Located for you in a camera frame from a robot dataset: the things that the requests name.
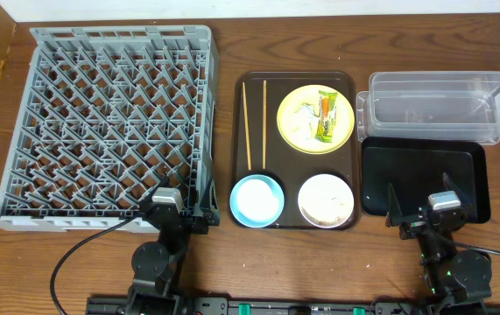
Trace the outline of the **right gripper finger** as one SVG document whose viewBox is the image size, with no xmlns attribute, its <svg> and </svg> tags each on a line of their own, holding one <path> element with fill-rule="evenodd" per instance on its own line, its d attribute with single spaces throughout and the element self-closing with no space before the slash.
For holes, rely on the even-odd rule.
<svg viewBox="0 0 500 315">
<path fill-rule="evenodd" d="M 453 191 L 462 204 L 470 204 L 471 198 L 452 180 L 446 172 L 442 173 L 443 185 L 447 191 Z"/>
<path fill-rule="evenodd" d="M 396 227 L 402 224 L 402 212 L 392 183 L 388 184 L 388 210 L 385 225 Z"/>
</svg>

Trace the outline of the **white pink bowl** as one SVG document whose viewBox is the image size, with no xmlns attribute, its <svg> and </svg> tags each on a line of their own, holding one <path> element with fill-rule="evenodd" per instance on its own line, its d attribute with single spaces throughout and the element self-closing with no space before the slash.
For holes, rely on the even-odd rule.
<svg viewBox="0 0 500 315">
<path fill-rule="evenodd" d="M 355 200 L 342 178 L 324 173 L 303 183 L 297 203 L 306 221 L 317 228 L 329 229 L 343 226 L 351 218 Z"/>
</svg>

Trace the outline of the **light blue bowl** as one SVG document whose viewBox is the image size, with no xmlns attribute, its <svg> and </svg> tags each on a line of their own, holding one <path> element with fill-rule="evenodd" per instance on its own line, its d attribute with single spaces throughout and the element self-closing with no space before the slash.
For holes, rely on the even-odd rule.
<svg viewBox="0 0 500 315">
<path fill-rule="evenodd" d="M 245 228 L 269 227 L 280 217 L 284 205 L 281 185 L 264 174 L 240 179 L 229 196 L 230 213 Z"/>
</svg>

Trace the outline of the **wooden chopstick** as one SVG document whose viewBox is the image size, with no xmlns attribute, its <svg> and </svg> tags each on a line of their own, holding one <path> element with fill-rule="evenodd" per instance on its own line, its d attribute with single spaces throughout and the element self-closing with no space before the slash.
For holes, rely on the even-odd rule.
<svg viewBox="0 0 500 315">
<path fill-rule="evenodd" d="M 245 82 L 242 83 L 242 99 L 243 99 L 243 118 L 244 118 L 244 134 L 246 143 L 246 156 L 247 156 L 247 167 L 251 171 L 251 149 L 250 149 L 250 128 L 249 128 L 249 117 L 248 117 L 248 107 L 247 107 L 247 95 L 246 95 L 246 85 Z"/>
<path fill-rule="evenodd" d="M 263 108 L 262 108 L 262 166 L 266 169 L 267 146 L 267 80 L 263 81 Z"/>
</svg>

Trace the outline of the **green snack wrapper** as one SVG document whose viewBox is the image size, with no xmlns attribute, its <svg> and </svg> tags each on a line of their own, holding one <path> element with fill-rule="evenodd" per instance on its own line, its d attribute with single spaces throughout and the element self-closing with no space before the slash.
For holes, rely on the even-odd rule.
<svg viewBox="0 0 500 315">
<path fill-rule="evenodd" d="M 336 92 L 319 90 L 319 121 L 315 138 L 323 143 L 331 143 L 334 137 L 336 117 Z"/>
</svg>

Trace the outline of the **white tissue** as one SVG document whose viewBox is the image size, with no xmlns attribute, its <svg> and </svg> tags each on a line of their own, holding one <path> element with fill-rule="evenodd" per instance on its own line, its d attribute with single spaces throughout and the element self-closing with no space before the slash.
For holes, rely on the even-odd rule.
<svg viewBox="0 0 500 315">
<path fill-rule="evenodd" d="M 318 119 L 313 104 L 301 103 L 294 111 L 292 133 L 305 140 L 312 140 L 315 135 L 314 125 Z"/>
</svg>

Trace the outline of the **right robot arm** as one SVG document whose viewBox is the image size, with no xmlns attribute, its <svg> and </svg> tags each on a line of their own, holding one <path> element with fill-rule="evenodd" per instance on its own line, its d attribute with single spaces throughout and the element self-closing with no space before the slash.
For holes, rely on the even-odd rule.
<svg viewBox="0 0 500 315">
<path fill-rule="evenodd" d="M 475 211 L 474 201 L 448 174 L 442 175 L 443 192 L 427 197 L 427 204 L 413 214 L 405 214 L 393 184 L 387 185 L 388 212 L 385 225 L 398 227 L 402 240 L 416 239 L 421 250 L 420 265 L 433 297 L 423 302 L 419 312 L 474 312 L 485 314 L 482 305 L 491 296 L 489 255 L 475 249 L 458 249 L 452 233 L 468 223 Z"/>
</svg>

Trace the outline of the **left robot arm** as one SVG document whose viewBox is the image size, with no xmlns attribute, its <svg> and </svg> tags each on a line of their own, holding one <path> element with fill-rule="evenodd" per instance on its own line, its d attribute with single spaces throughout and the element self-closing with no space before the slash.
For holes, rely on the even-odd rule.
<svg viewBox="0 0 500 315">
<path fill-rule="evenodd" d="M 180 191 L 158 188 L 140 207 L 144 220 L 158 230 L 158 239 L 140 245 L 133 254 L 134 271 L 126 314 L 194 314 L 194 301 L 176 288 L 190 236 L 208 233 L 204 218 L 180 215 Z"/>
</svg>

